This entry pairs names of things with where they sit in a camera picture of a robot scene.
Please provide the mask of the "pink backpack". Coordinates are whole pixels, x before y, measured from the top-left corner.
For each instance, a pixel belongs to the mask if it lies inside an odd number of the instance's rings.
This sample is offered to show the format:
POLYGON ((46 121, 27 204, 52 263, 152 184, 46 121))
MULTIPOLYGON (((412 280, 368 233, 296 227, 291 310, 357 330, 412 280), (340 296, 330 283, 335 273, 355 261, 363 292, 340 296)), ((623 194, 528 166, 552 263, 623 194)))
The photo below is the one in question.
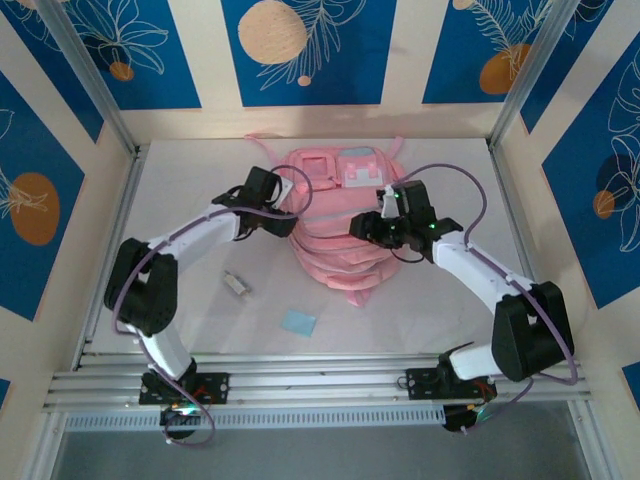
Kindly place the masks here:
POLYGON ((361 307, 373 289, 395 275, 400 262, 390 251, 349 233, 351 220, 378 212, 377 192, 405 175, 397 155, 404 139, 385 151, 373 146, 298 148, 278 156, 262 139, 259 144, 292 187, 282 206, 300 216, 289 244, 302 268, 316 281, 346 293, 361 307))

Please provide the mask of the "light blue sticky notes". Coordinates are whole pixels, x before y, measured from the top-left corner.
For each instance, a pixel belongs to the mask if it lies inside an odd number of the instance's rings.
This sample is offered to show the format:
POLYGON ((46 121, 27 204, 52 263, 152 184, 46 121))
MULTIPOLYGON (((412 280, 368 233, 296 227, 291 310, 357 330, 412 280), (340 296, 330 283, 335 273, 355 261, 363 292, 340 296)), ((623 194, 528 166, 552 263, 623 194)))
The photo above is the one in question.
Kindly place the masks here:
POLYGON ((280 327, 283 330, 296 335, 311 337, 314 332, 316 322, 317 319, 314 316, 289 309, 286 312, 280 327))

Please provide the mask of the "black controller board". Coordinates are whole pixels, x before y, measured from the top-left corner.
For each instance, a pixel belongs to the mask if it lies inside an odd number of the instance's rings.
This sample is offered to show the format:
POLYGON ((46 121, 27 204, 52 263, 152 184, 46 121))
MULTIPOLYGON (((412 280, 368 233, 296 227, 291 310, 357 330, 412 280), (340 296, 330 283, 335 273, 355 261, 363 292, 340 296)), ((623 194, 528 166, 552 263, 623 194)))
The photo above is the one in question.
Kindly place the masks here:
POLYGON ((168 443, 187 439, 199 423, 200 416, 194 408, 168 407, 160 413, 159 425, 168 443))
POLYGON ((449 432, 467 434, 481 423, 480 416, 486 406, 486 403, 444 405, 443 427, 449 432))

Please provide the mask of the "aluminium table side rail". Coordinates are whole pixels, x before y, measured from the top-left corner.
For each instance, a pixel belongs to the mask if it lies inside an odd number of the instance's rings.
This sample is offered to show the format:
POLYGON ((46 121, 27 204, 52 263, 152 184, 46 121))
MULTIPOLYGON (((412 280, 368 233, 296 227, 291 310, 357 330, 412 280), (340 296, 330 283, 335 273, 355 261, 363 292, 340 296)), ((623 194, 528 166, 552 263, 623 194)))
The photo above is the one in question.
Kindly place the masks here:
POLYGON ((500 362, 527 377, 571 357, 573 340, 560 288, 542 280, 530 252, 532 235, 506 160, 495 152, 491 158, 516 245, 519 268, 534 283, 527 289, 528 295, 516 290, 498 303, 492 350, 500 362))
POLYGON ((109 279, 117 250, 119 248, 129 213, 135 198, 135 194, 140 182, 144 163, 148 156, 149 145, 139 145, 136 147, 132 164, 127 170, 125 183, 116 204, 114 216, 111 219, 108 231, 107 243, 103 258, 99 264, 98 276, 88 303, 83 326, 76 343, 74 356, 71 361, 71 370, 76 371, 81 365, 81 358, 87 344, 92 342, 100 312, 103 305, 103 295, 109 279))

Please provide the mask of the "aluminium frame rail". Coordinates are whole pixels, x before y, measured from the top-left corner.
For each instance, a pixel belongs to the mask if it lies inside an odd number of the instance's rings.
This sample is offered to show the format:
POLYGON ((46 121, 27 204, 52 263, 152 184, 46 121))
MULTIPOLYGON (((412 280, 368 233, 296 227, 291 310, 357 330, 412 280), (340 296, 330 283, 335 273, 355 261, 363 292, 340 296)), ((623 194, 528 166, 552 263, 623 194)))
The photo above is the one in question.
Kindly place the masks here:
MULTIPOLYGON (((201 372, 230 376, 227 404, 236 408, 382 406, 405 404, 397 384, 405 371, 428 368, 434 355, 239 355, 196 358, 201 372)), ((147 362, 140 354, 82 355, 74 371, 54 373, 46 412, 138 409, 141 376, 147 362)))

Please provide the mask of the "aluminium frame post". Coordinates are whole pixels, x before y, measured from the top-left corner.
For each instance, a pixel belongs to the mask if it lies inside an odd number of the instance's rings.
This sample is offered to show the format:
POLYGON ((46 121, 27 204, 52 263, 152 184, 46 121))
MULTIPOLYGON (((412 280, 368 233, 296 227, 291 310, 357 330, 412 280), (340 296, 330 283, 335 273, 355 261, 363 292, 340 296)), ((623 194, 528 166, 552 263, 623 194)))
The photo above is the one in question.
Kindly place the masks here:
POLYGON ((506 96, 503 107, 487 138, 490 153, 501 145, 511 124, 538 81, 557 43, 572 19, 580 0, 553 0, 525 62, 506 96))
POLYGON ((34 0, 34 4, 104 123, 110 127, 128 156, 135 160, 138 157, 139 145, 124 122, 113 95, 63 7, 57 0, 34 0))

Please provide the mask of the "aluminium frame leg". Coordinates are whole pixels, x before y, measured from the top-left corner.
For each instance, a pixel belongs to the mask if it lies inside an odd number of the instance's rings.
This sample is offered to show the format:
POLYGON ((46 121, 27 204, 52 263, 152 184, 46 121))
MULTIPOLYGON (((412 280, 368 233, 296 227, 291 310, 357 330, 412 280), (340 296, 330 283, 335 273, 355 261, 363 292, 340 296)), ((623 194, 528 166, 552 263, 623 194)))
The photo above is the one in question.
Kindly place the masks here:
POLYGON ((570 400, 567 405, 591 480, 609 480, 606 459, 601 449, 588 402, 570 400))
POLYGON ((22 480, 51 480, 67 418, 67 413, 60 412, 46 412, 39 416, 22 480))

